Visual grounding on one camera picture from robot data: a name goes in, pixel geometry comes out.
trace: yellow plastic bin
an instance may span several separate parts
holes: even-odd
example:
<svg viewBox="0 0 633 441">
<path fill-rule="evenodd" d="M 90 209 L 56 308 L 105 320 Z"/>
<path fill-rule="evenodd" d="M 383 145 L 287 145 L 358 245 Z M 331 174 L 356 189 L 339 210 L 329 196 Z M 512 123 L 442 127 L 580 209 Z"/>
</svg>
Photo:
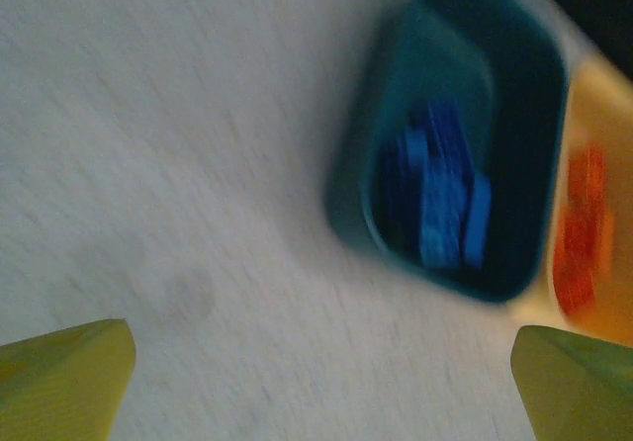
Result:
<svg viewBox="0 0 633 441">
<path fill-rule="evenodd" d="M 570 149 L 588 139 L 606 157 L 606 199 L 615 212 L 613 266 L 611 277 L 594 285 L 595 304 L 566 317 L 554 292 L 554 246 Z M 513 314 L 633 347 L 633 84 L 601 57 L 586 60 L 572 79 L 546 251 L 540 277 L 510 303 Z"/>
</svg>

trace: teal plastic bin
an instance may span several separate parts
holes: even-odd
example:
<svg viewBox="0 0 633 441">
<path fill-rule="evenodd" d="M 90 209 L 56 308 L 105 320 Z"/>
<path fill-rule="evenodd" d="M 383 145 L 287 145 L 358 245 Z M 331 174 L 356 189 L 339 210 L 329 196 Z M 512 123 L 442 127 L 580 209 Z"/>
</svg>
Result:
<svg viewBox="0 0 633 441">
<path fill-rule="evenodd" d="M 536 275 L 552 207 L 567 76 L 555 41 L 515 0 L 411 0 L 385 28 L 328 182 L 331 226 L 350 247 L 488 302 Z M 377 159 L 412 104 L 454 98 L 493 204 L 484 266 L 437 271 L 388 244 Z"/>
</svg>

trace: white table surface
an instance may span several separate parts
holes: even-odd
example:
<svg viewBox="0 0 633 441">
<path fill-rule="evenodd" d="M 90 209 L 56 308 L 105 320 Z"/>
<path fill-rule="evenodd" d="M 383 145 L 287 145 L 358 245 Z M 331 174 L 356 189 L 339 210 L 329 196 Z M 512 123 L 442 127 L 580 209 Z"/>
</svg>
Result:
<svg viewBox="0 0 633 441">
<path fill-rule="evenodd" d="M 0 0 L 0 343 L 126 318 L 114 440 L 533 440 L 517 323 L 323 217 L 395 1 Z"/>
</svg>

